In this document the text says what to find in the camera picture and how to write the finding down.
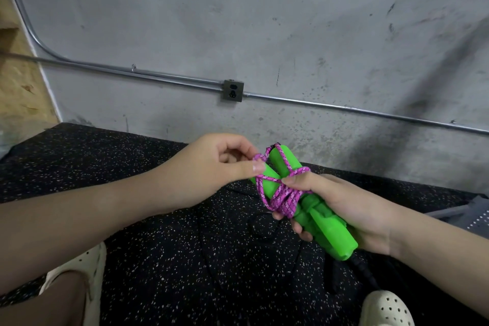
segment hand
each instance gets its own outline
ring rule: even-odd
[[[146,179],[144,193],[151,194],[160,213],[196,205],[230,182],[262,174],[265,163],[251,160],[257,153],[243,136],[206,134],[141,174]]]
[[[402,206],[394,204],[374,193],[370,193],[333,175],[318,175],[311,172],[282,179],[282,182],[301,191],[313,191],[350,226],[351,234],[362,249],[390,254],[391,228],[401,215]],[[273,212],[275,219],[284,216]],[[292,229],[299,236],[312,241],[309,232],[302,230],[299,223],[291,219]]]

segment person's left arm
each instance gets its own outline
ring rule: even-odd
[[[207,134],[159,167],[104,185],[0,205],[0,294],[151,215],[198,204],[225,184],[261,174],[258,150],[234,134]]]

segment fingernail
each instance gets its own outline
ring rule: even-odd
[[[282,178],[282,183],[283,184],[292,184],[294,182],[295,182],[295,175],[293,175],[291,177]]]
[[[263,173],[265,171],[265,163],[263,161],[254,161],[253,162],[253,172],[254,173]]]

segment gray wall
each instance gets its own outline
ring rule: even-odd
[[[24,0],[68,57],[489,129],[488,0]],[[64,121],[189,142],[245,134],[306,162],[480,191],[489,138],[46,68]]]

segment black speckled floor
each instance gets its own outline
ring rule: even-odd
[[[0,162],[0,202],[125,178],[184,146],[60,124],[17,145]],[[475,196],[308,166],[421,212]],[[250,183],[236,182],[194,208],[145,219],[107,239],[101,325],[358,324],[369,282],[354,266],[333,264],[315,243],[301,244],[288,223],[274,234],[277,222],[256,215],[266,209],[255,192]],[[465,324],[485,322],[402,264],[364,252],[357,257],[382,288],[403,298],[416,325],[453,323],[455,316]],[[0,306],[33,296],[42,282],[0,297]]]

